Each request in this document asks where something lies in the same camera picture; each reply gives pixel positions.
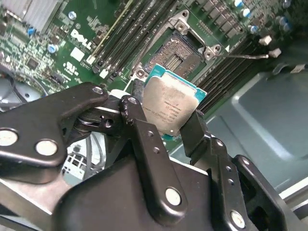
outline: chip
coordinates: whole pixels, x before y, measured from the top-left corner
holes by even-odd
[[[37,68],[37,66],[39,65],[39,63],[34,60],[33,58],[30,58],[28,63],[27,63],[27,66],[31,69],[31,70],[35,70]]]

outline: metal rivet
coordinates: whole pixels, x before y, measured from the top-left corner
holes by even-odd
[[[94,87],[92,90],[97,94],[100,94],[100,95],[103,94],[103,90],[99,87]]]
[[[231,211],[231,218],[233,222],[236,224],[237,227],[243,229],[245,228],[245,221],[244,218],[238,212],[232,210]]]
[[[167,198],[168,202],[170,204],[174,205],[174,206],[181,204],[180,194],[172,188],[168,188],[166,190],[166,198]]]
[[[53,155],[57,152],[58,146],[53,141],[40,141],[35,146],[35,150],[41,155]]]
[[[249,161],[245,157],[243,157],[242,160],[244,161],[246,165],[249,165]]]
[[[0,130],[0,146],[10,146],[18,140],[18,136],[11,130]]]
[[[129,97],[128,101],[130,101],[133,104],[137,104],[137,101],[135,100],[135,98]]]
[[[223,146],[223,143],[221,141],[217,141],[217,144],[221,147]]]
[[[77,18],[77,14],[74,11],[68,13],[68,18],[70,20],[75,20]]]

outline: heatsink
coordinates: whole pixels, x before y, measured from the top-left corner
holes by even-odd
[[[2,0],[2,6],[14,18],[44,33],[62,2],[63,0]]]

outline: motherboard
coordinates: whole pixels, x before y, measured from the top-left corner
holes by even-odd
[[[133,80],[144,82],[159,64],[207,92],[199,105],[206,113],[280,55],[292,37],[290,5],[0,0],[0,66],[44,96],[82,82],[130,93]]]

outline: capacitor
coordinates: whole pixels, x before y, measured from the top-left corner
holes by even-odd
[[[234,0],[234,5],[236,7],[242,7],[244,5],[243,0]]]
[[[283,0],[282,7],[289,8],[291,6],[292,0]]]
[[[288,23],[288,19],[284,16],[278,16],[276,17],[276,22],[281,25],[281,26],[284,26],[285,24]]]
[[[248,8],[243,9],[241,12],[244,18],[248,18],[250,16],[250,9]]]
[[[29,36],[31,36],[31,35],[35,34],[35,31],[36,31],[36,30],[35,30],[33,27],[30,27],[30,28],[27,29],[27,34],[28,34]]]
[[[77,18],[77,14],[74,11],[68,13],[68,18],[70,20],[75,20]]]
[[[55,54],[59,50],[59,47],[58,45],[49,44],[47,50],[50,54]]]
[[[249,28],[251,34],[255,34],[258,31],[257,26],[250,25],[248,28]]]
[[[284,32],[289,32],[292,28],[291,25],[289,23],[286,23],[283,27],[282,27]]]

